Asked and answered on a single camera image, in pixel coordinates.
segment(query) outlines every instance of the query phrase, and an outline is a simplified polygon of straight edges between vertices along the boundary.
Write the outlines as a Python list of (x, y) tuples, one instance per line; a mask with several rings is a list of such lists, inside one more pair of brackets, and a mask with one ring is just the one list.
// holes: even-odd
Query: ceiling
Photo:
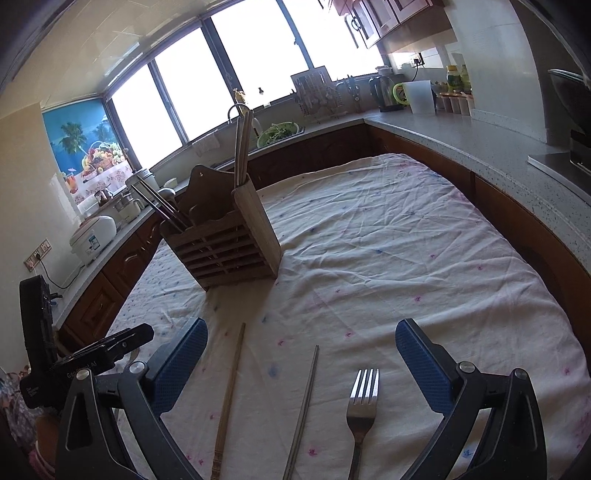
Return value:
[(76, 0), (0, 95), (0, 118), (102, 92), (131, 60), (230, 0)]

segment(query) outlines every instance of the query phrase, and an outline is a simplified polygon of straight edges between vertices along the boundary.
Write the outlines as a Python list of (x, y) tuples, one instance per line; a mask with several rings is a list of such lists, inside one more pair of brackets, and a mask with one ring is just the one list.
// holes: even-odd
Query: metal fork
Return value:
[(361, 460), (361, 445), (367, 432), (374, 425), (378, 403), (379, 370), (359, 370), (353, 385), (349, 406), (347, 407), (347, 425), (355, 439), (355, 449), (351, 460), (349, 480), (359, 478), (359, 463)]

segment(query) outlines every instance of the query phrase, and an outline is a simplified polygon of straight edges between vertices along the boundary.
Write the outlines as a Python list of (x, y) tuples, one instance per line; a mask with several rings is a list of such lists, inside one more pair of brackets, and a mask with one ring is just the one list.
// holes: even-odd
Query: kitchen counter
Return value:
[[(391, 113), (369, 111), (306, 125), (303, 134), (257, 150), (249, 159), (363, 123), (421, 144), (472, 170), (532, 212), (591, 272), (591, 206), (527, 163), (528, 154), (556, 153), (560, 150), (496, 125), (452, 113), (425, 117), (413, 115), (408, 109)], [(228, 160), (219, 163), (217, 168), (227, 170), (232, 166), (233, 160)], [(188, 182), (188, 179), (180, 182), (177, 192), (184, 191)], [(61, 327), (86, 287), (150, 213), (150, 208), (143, 210), (138, 218), (118, 232), (99, 257), (63, 293), (64, 298), (53, 310), (55, 328)]]

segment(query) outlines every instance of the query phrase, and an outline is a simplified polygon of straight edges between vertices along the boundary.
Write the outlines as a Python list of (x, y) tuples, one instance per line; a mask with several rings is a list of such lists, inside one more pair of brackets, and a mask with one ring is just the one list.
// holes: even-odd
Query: knife rack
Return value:
[(245, 168), (236, 186), (232, 173), (196, 166), (178, 208), (191, 226), (178, 233), (163, 222), (160, 232), (204, 290), (277, 277), (281, 247)]

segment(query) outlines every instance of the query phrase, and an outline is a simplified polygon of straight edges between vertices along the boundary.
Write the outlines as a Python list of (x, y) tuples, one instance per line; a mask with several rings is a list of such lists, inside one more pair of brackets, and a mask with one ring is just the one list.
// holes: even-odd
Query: blue sky in poster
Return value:
[[(57, 164), (60, 170), (66, 174), (76, 175), (82, 171), (82, 158), (94, 142), (99, 140), (117, 142), (111, 123), (107, 120), (105, 108), (99, 99), (86, 100), (50, 110), (43, 113), (43, 121)], [(66, 137), (66, 133), (61, 126), (68, 122), (81, 126), (82, 133), (86, 137), (86, 141), (80, 145), (84, 152), (77, 150), (75, 153), (68, 153), (64, 149), (61, 142)]]

